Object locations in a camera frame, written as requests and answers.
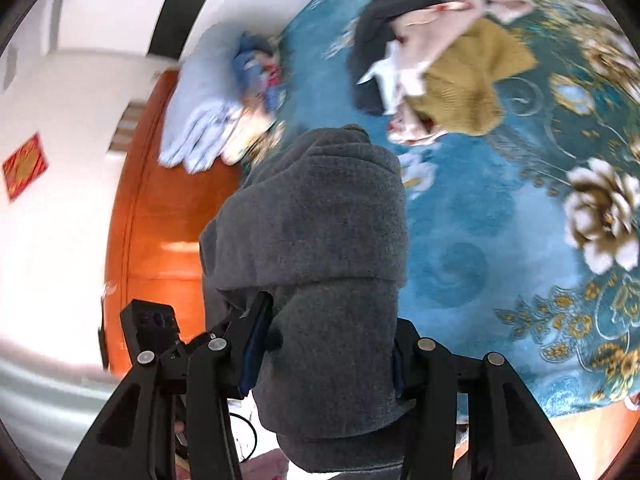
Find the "grey fleece sweatshirt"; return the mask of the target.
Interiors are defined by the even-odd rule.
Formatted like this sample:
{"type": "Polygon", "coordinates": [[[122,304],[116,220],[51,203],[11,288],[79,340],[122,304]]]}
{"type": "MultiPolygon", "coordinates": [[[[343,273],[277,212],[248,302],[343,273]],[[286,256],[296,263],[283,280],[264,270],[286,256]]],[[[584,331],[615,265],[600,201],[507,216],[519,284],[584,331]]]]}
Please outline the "grey fleece sweatshirt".
{"type": "Polygon", "coordinates": [[[399,160],[358,126],[303,133],[266,158],[201,232],[206,320],[273,301],[253,396],[309,472],[398,471],[411,402],[393,353],[407,279],[399,160]]]}

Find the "blue patterned clothes pile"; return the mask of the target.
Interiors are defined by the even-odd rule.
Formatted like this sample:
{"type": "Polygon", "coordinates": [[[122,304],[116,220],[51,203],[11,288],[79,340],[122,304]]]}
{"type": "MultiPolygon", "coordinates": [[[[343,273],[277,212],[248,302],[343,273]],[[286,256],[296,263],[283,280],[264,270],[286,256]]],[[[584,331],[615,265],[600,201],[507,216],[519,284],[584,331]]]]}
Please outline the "blue patterned clothes pile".
{"type": "Polygon", "coordinates": [[[280,53],[266,38],[243,32],[232,70],[240,86],[241,110],[229,126],[219,157],[227,166],[257,153],[277,133],[277,111],[285,98],[280,53]]]}

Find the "teal floral bedspread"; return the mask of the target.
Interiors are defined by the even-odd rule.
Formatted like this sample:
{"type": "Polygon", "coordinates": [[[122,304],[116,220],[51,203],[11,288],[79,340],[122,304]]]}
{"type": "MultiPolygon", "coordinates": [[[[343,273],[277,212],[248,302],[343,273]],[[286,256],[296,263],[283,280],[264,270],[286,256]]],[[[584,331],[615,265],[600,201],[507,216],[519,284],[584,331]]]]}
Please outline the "teal floral bedspread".
{"type": "Polygon", "coordinates": [[[570,181],[639,172],[639,33],[610,0],[534,0],[537,59],[498,82],[494,131],[396,146],[407,194],[404,318],[464,356],[503,353],[551,416],[639,391],[639,263],[570,240],[570,181]]]}

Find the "mustard yellow knit sweater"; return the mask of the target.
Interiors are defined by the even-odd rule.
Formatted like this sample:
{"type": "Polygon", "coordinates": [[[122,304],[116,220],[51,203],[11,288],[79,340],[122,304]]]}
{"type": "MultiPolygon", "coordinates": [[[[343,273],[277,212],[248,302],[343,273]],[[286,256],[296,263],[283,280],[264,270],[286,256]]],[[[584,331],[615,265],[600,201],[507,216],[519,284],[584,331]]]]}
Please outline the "mustard yellow knit sweater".
{"type": "Polygon", "coordinates": [[[422,74],[426,92],[407,101],[449,132],[484,136],[503,118],[494,84],[536,66],[518,36],[481,18],[422,74]]]}

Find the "pink beige garment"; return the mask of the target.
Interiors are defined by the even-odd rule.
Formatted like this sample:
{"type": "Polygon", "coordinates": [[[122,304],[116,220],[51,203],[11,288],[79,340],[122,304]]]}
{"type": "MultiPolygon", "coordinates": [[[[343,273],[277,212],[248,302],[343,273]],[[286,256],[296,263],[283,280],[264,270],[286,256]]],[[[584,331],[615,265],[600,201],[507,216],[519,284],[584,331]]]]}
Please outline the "pink beige garment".
{"type": "Polygon", "coordinates": [[[507,25],[533,10],[532,0],[439,0],[394,18],[390,22],[394,39],[387,44],[393,91],[383,99],[385,113],[394,116],[388,140],[427,145],[446,134],[440,119],[424,117],[407,101],[409,96],[431,95],[423,79],[427,69],[485,15],[507,25]]]}

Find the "dark navy garment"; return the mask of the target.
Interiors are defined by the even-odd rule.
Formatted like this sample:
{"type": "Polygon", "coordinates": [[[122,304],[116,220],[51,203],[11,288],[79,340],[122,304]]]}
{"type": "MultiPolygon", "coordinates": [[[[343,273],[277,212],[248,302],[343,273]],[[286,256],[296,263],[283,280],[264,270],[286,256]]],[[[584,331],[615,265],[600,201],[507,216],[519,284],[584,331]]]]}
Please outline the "dark navy garment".
{"type": "Polygon", "coordinates": [[[352,102],[363,113],[382,116],[380,88],[375,79],[360,79],[368,69],[385,58],[386,44],[396,38],[392,21],[415,10],[442,3],[442,0],[371,0],[361,11],[354,33],[354,45],[347,59],[352,85],[352,102]]]}

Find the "orange wooden bed frame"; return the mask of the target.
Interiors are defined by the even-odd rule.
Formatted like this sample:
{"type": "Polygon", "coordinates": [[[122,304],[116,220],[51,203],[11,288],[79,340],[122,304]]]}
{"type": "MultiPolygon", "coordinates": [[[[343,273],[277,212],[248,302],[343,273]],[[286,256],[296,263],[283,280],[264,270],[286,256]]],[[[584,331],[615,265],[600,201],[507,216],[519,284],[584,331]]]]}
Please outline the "orange wooden bed frame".
{"type": "Polygon", "coordinates": [[[111,374],[130,369],[120,314],[131,300],[169,304],[180,337],[205,330],[198,238],[240,183],[240,166],[216,160],[198,174],[158,162],[166,107],[178,79],[160,75],[142,112],[122,166],[105,258],[104,354],[111,374]]]}

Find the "red paper wall decoration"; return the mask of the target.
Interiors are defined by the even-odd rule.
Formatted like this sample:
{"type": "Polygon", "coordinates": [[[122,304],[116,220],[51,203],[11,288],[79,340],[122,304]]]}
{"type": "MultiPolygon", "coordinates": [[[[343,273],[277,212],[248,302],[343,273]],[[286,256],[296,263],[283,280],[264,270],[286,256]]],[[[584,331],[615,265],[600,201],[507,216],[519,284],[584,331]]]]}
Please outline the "red paper wall decoration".
{"type": "Polygon", "coordinates": [[[48,167],[40,135],[36,132],[2,162],[2,174],[9,202],[14,202],[48,167]]]}

